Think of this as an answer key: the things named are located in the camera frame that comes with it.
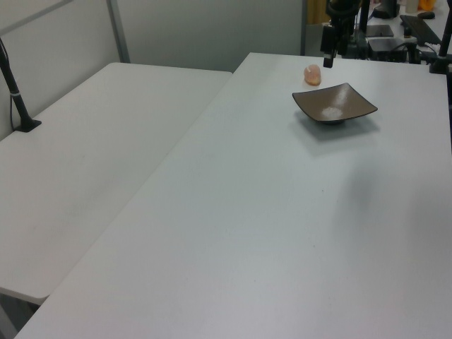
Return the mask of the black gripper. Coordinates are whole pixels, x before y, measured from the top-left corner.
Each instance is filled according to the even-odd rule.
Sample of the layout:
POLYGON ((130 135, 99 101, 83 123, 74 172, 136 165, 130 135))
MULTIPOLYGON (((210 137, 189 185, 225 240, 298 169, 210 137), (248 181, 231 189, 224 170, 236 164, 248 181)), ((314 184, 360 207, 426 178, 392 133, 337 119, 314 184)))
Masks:
MULTIPOLYGON (((331 21, 340 21, 338 26, 338 54, 345 56, 350 41, 350 19, 354 18, 361 7, 360 0, 330 0, 326 3, 326 13, 331 21)), ((323 53, 323 66, 333 67, 335 57, 335 28, 332 25, 323 26, 321 39, 321 52, 323 53)))

